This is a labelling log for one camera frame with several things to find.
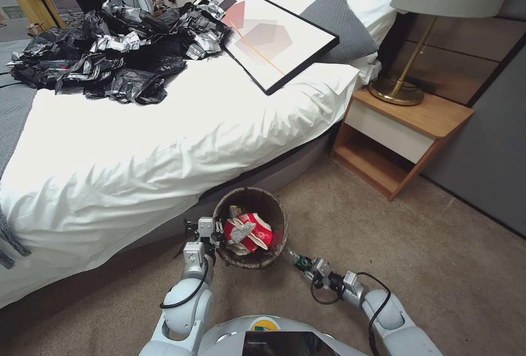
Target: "bed frame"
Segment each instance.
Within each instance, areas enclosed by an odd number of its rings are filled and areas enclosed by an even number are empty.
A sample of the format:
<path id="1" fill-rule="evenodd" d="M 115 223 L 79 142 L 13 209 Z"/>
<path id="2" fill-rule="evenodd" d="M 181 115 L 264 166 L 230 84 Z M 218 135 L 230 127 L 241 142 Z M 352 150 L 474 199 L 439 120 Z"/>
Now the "bed frame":
<path id="1" fill-rule="evenodd" d="M 414 17 L 415 15 L 411 13 L 397 15 L 394 25 L 378 50 L 378 59 L 382 63 L 380 74 L 385 74 L 391 67 L 396 54 L 409 33 Z M 330 147 L 338 132 L 338 128 L 339 122 L 320 137 L 284 153 L 267 164 L 247 171 L 229 182 L 206 191 L 196 205 L 160 225 L 123 250 L 137 248 L 138 246 L 151 244 L 184 233 L 184 226 L 182 225 L 184 218 L 196 220 L 201 216 L 211 215 L 219 200 L 237 187 L 255 186 L 275 192 L 303 174 Z"/>

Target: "yellow sticker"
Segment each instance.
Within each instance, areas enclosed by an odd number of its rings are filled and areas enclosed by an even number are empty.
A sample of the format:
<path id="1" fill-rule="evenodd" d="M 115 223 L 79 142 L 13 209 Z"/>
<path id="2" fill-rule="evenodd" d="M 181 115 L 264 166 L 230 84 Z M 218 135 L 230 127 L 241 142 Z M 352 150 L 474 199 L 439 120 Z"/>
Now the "yellow sticker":
<path id="1" fill-rule="evenodd" d="M 267 331 L 267 330 L 279 330 L 279 327 L 276 326 L 274 322 L 271 322 L 270 320 L 261 319 L 258 320 L 252 328 L 251 331 Z"/>

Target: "gray pillow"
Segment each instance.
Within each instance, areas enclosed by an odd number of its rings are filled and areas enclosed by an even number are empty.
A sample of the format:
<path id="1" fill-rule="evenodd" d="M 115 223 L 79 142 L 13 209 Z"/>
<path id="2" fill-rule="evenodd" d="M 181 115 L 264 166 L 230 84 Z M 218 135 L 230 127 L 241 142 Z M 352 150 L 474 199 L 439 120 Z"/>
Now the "gray pillow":
<path id="1" fill-rule="evenodd" d="M 316 0 L 301 16 L 340 36 L 340 44 L 320 62 L 345 64 L 378 51 L 378 45 L 345 0 Z"/>

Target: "nightstand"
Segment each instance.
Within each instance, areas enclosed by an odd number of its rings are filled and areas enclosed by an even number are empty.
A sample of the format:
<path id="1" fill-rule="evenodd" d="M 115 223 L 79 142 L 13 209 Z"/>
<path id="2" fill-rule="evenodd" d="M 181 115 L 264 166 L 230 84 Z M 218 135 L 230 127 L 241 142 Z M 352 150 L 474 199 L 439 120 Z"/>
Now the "nightstand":
<path id="1" fill-rule="evenodd" d="M 427 93 L 419 105 L 398 106 L 358 90 L 331 156 L 391 201 L 472 114 Z"/>

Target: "wicker trash bin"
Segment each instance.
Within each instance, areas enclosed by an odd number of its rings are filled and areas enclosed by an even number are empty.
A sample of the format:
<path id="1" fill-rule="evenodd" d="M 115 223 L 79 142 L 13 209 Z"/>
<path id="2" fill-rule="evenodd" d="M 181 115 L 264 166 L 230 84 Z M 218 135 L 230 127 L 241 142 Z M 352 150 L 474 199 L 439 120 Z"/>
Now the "wicker trash bin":
<path id="1" fill-rule="evenodd" d="M 214 219 L 225 223 L 230 217 L 230 206 L 239 205 L 247 212 L 257 213 L 272 227 L 272 243 L 268 250 L 258 248 L 249 255 L 238 256 L 221 244 L 218 255 L 227 265 L 241 268 L 264 268 L 275 264 L 287 242 L 287 213 L 279 200 L 266 190 L 256 187 L 234 189 L 225 195 L 214 209 Z"/>

